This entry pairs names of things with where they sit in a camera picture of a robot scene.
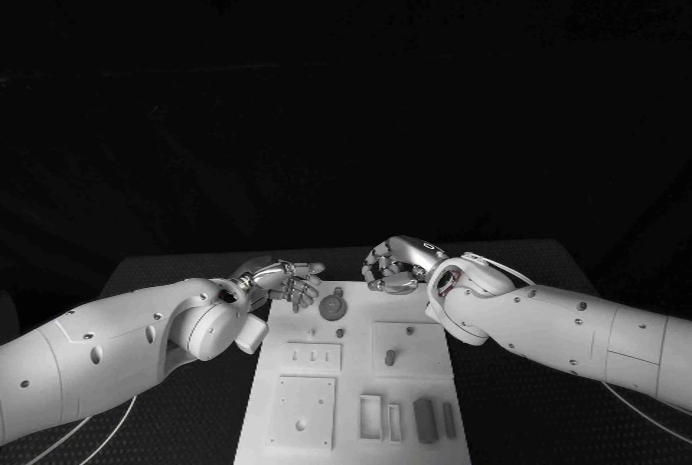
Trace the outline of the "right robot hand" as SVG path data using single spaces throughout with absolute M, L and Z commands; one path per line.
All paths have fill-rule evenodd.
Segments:
M 412 293 L 447 259 L 444 250 L 425 240 L 404 235 L 389 237 L 363 260 L 362 276 L 369 290 L 389 295 Z

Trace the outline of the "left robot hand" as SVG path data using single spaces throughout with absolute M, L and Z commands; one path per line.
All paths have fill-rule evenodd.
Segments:
M 258 310 L 268 301 L 287 301 L 293 311 L 306 309 L 319 297 L 319 274 L 326 266 L 319 262 L 290 262 L 258 257 L 239 267 L 231 280 L 248 295 L 249 311 Z

